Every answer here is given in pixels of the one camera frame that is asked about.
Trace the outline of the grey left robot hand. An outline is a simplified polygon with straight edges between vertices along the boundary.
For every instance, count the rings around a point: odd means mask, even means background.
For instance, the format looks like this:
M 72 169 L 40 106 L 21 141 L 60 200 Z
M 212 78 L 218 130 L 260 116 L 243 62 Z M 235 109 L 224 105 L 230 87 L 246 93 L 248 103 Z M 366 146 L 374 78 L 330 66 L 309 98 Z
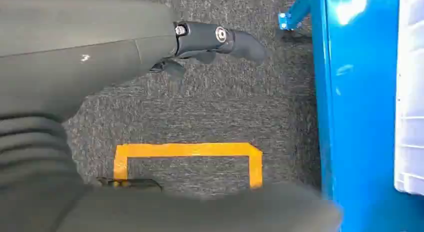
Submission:
M 229 54 L 261 63 L 252 35 L 180 22 L 135 0 L 0 0 L 3 232 L 335 232 L 342 213 L 282 182 L 214 199 L 84 183 L 63 123 L 85 97 L 142 73 Z

